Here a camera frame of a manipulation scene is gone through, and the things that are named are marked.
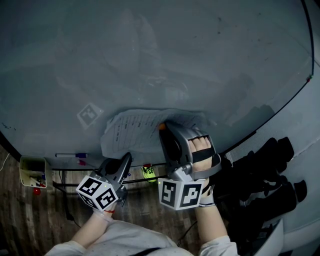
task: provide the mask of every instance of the shoe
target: shoe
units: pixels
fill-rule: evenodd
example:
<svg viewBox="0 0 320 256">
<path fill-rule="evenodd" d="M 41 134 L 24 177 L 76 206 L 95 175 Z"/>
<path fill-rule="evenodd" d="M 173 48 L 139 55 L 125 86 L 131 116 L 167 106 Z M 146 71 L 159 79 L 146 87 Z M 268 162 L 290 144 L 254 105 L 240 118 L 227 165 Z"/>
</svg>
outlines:
<svg viewBox="0 0 320 256">
<path fill-rule="evenodd" d="M 141 167 L 143 178 L 149 179 L 156 177 L 154 169 L 152 167 Z M 156 179 L 148 180 L 148 182 L 153 183 L 156 182 Z"/>
</svg>

